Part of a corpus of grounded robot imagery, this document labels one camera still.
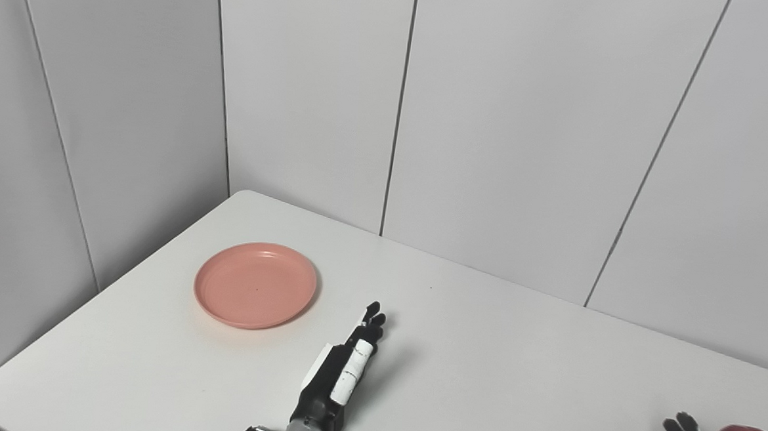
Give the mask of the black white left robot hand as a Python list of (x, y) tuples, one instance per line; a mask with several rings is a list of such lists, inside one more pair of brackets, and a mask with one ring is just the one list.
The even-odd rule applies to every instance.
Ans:
[(386, 321), (380, 302), (372, 302), (345, 342), (322, 349), (304, 380), (292, 422), (301, 421), (319, 431), (343, 431), (345, 406), (368, 361), (377, 354)]

